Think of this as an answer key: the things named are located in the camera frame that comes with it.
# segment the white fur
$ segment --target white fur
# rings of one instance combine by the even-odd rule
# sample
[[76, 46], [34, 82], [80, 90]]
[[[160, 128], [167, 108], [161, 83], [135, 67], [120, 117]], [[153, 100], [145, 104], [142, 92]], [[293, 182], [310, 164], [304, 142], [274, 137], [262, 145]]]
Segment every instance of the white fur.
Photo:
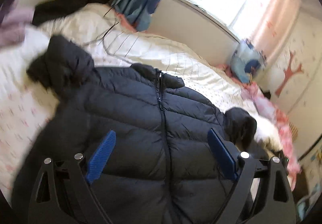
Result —
[[282, 144], [277, 127], [267, 118], [259, 115], [253, 115], [253, 118], [257, 121], [254, 140], [262, 145], [263, 148], [280, 151], [282, 149]]

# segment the tree decal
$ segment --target tree decal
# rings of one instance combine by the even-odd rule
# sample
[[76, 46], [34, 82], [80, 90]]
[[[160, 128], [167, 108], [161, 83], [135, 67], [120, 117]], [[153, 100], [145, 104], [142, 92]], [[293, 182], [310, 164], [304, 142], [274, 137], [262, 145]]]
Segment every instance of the tree decal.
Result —
[[292, 64], [292, 61], [293, 61], [293, 58], [295, 56], [295, 51], [292, 52], [292, 51], [289, 51], [289, 65], [287, 67], [287, 69], [284, 69], [284, 74], [285, 74], [285, 78], [284, 78], [284, 81], [282, 82], [282, 84], [278, 87], [278, 89], [275, 91], [275, 95], [277, 97], [280, 96], [282, 90], [284, 89], [286, 83], [289, 81], [289, 79], [296, 73], [304, 73], [304, 70], [302, 69], [302, 63], [299, 64], [299, 66], [297, 67], [297, 69], [295, 71], [292, 71], [291, 69], [291, 64]]

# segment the white bedding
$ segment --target white bedding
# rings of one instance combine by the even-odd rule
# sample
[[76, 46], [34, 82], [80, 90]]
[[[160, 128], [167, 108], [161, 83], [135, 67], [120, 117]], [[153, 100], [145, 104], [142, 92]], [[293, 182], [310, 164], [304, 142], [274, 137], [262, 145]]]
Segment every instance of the white bedding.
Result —
[[241, 107], [257, 114], [251, 101], [243, 101], [241, 88], [222, 71], [211, 67], [182, 43], [157, 35], [129, 33], [120, 24], [101, 37], [114, 23], [114, 13], [101, 4], [88, 4], [64, 19], [27, 28], [26, 40], [18, 47], [0, 51], [0, 187], [10, 197], [12, 182], [25, 154], [46, 122], [54, 115], [58, 100], [41, 85], [32, 83], [26, 68], [47, 49], [49, 37], [63, 34], [88, 51], [96, 66], [126, 66], [141, 62], [171, 75], [182, 77], [185, 85], [206, 96], [221, 111]]

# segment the metal screw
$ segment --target metal screw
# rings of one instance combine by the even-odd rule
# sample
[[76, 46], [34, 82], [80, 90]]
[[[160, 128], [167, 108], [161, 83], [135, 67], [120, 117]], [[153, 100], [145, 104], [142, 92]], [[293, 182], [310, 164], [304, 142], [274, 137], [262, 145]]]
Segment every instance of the metal screw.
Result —
[[250, 155], [249, 155], [249, 153], [247, 153], [247, 152], [243, 151], [243, 152], [240, 154], [240, 156], [241, 156], [243, 159], [248, 159]]
[[83, 158], [83, 154], [82, 153], [77, 153], [77, 154], [75, 154], [74, 158], [76, 160], [81, 160]]
[[44, 162], [45, 164], [49, 164], [49, 163], [51, 163], [51, 161], [52, 161], [52, 159], [51, 159], [51, 158], [46, 158], [43, 162]]
[[279, 163], [280, 162], [280, 159], [278, 157], [273, 157], [272, 160], [275, 162], [275, 163]]

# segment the black puffer jacket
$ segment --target black puffer jacket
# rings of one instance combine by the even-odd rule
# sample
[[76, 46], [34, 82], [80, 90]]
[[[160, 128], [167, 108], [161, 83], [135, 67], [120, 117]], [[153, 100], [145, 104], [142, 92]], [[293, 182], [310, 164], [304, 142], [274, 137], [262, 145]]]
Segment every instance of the black puffer jacket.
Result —
[[111, 0], [51, 0], [38, 4], [33, 15], [33, 25], [40, 26], [46, 21], [66, 17], [88, 3], [107, 4]]
[[225, 115], [181, 78], [151, 66], [94, 68], [89, 54], [56, 36], [28, 74], [53, 88], [61, 103], [14, 184], [12, 205], [23, 218], [43, 160], [78, 152], [90, 157], [111, 129], [116, 146], [92, 188], [115, 224], [212, 223], [225, 199], [223, 186], [231, 188], [229, 180], [223, 186], [218, 180], [207, 144], [212, 127], [266, 156], [252, 140], [256, 121], [246, 111]]

